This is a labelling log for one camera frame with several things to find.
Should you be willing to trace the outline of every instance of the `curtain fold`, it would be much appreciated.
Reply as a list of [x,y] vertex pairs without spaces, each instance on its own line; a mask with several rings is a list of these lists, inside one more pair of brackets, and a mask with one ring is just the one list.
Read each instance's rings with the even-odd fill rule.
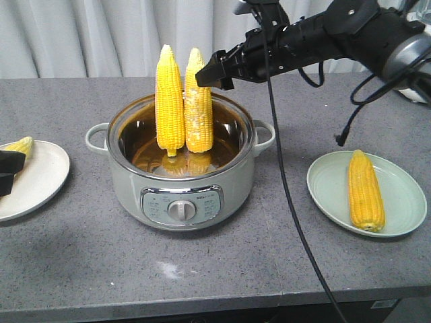
[[[331,0],[280,0],[291,23],[326,10]],[[398,7],[401,0],[380,0]],[[152,76],[163,44],[181,73],[192,47],[205,60],[229,50],[257,27],[234,15],[233,0],[0,0],[0,77]],[[361,71],[348,59],[326,72]],[[306,68],[316,72],[317,66]]]

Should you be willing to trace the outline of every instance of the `granite countertop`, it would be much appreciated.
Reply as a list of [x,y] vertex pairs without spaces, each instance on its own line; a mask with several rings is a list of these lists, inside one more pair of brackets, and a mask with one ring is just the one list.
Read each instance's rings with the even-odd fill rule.
[[[328,219],[307,190],[306,173],[316,158],[360,148],[402,167],[430,204],[429,107],[391,92],[365,107],[345,147],[337,146],[333,136],[354,109],[349,95],[365,77],[330,74],[319,89],[297,75],[273,78],[292,198],[338,301],[430,295],[429,216],[405,236],[366,237]],[[243,81],[235,86],[220,93],[253,118],[271,122],[267,86]],[[213,227],[160,231],[120,206],[108,160],[86,148],[84,135],[153,92],[151,77],[0,80],[1,143],[32,135],[60,145],[71,161],[64,186],[49,202],[0,223],[1,322],[82,322],[328,302],[288,211],[275,146],[256,159],[255,184],[245,204]]]

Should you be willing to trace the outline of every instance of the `electric pot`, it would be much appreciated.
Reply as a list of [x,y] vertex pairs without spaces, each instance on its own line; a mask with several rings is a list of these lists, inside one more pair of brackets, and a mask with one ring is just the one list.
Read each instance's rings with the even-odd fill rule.
[[[167,157],[156,142],[154,95],[131,102],[110,123],[86,133],[89,150],[109,159],[114,191],[141,222],[170,231],[202,229],[233,214],[253,185],[255,157],[275,140],[274,128],[252,120],[236,102],[212,94],[214,145],[205,153],[186,147]],[[256,128],[270,139],[259,143]],[[91,143],[105,131],[104,147]]]

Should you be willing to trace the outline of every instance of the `corn cob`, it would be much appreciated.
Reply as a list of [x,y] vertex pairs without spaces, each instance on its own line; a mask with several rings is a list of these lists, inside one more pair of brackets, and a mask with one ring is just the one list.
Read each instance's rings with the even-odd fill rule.
[[33,137],[24,137],[15,143],[8,145],[5,150],[8,151],[19,151],[20,153],[25,153],[26,158],[31,156],[33,148]]
[[184,146],[184,102],[180,70],[169,45],[163,45],[156,72],[157,144],[168,157]]
[[372,162],[359,149],[353,152],[349,171],[350,219],[355,227],[377,232],[385,226],[385,210]]
[[211,88],[199,87],[196,82],[196,73],[204,66],[200,50],[193,48],[186,68],[184,117],[187,149],[194,153],[213,147]]

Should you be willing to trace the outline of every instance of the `plate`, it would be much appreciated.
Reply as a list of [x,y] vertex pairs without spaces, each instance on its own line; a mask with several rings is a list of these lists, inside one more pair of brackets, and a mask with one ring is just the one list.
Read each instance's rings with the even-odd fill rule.
[[32,155],[15,175],[11,194],[0,197],[0,221],[28,214],[49,201],[64,184],[69,169],[69,156],[63,148],[35,140]]
[[309,167],[308,190],[319,209],[340,226],[365,236],[402,236],[419,227],[425,220],[427,205],[418,183],[399,166],[369,153],[366,155],[371,159],[377,175],[386,225],[379,232],[368,232],[352,225],[347,188],[347,169],[352,153],[328,153]]

